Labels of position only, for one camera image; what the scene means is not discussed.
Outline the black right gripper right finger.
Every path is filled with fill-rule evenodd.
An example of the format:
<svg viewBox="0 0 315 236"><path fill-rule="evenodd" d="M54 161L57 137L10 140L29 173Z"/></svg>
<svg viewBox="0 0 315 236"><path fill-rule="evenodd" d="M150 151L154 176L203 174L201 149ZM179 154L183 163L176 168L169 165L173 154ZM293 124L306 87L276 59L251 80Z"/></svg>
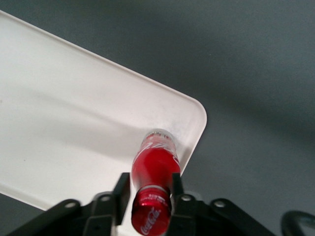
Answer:
<svg viewBox="0 0 315 236"><path fill-rule="evenodd" d="M173 213L168 236L269 236L271 232L233 202L219 198L206 204L184 192L179 173L172 175Z"/></svg>

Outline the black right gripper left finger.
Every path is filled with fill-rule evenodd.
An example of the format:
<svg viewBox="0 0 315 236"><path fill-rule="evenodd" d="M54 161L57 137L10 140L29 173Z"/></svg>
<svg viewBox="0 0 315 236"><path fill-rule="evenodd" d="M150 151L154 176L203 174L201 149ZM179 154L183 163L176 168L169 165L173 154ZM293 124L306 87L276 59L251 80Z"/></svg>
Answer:
<svg viewBox="0 0 315 236"><path fill-rule="evenodd" d="M115 236L130 198L130 174L122 173L112 191L83 206L67 199L9 233L10 236Z"/></svg>

